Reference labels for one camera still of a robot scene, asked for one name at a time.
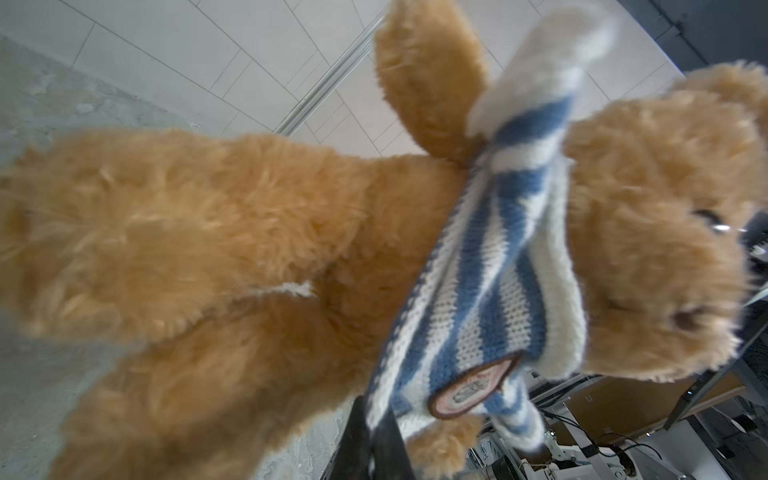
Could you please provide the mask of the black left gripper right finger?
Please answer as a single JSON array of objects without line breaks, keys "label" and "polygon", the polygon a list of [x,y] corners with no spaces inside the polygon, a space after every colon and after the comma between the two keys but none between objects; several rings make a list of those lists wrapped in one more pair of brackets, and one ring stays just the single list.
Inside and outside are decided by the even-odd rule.
[{"label": "black left gripper right finger", "polygon": [[415,480],[404,440],[391,411],[373,432],[373,479]]}]

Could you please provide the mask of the brown teddy bear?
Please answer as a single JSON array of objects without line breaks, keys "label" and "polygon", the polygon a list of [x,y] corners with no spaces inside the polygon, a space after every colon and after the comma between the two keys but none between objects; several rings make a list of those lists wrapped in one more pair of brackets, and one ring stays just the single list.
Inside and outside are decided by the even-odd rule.
[{"label": "brown teddy bear", "polygon": [[[246,479],[366,397],[494,83],[451,1],[394,2],[376,67],[418,154],[99,129],[2,168],[3,309],[36,337],[139,346],[63,422],[49,478]],[[767,205],[765,67],[710,66],[568,118],[561,152],[586,318],[573,373],[669,382],[730,360],[750,288],[739,231]],[[459,471],[485,420],[403,439],[411,465]]]}]

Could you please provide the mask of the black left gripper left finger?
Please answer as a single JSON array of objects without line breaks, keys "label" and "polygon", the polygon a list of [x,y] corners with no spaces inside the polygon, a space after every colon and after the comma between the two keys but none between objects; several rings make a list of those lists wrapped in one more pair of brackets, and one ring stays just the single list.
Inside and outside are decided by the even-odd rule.
[{"label": "black left gripper left finger", "polygon": [[365,421],[365,399],[358,396],[336,451],[323,472],[323,480],[368,480],[371,460],[370,435]]}]

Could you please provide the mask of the blue white striped sweater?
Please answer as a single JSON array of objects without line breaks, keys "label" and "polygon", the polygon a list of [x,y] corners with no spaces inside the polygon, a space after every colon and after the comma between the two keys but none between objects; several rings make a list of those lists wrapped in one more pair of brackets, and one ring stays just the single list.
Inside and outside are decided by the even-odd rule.
[{"label": "blue white striped sweater", "polygon": [[466,131],[484,146],[370,382],[371,434],[408,439],[436,420],[480,414],[512,446],[541,445],[525,374],[568,377],[586,342],[561,145],[586,67],[612,37],[595,5],[552,10],[472,104]]}]

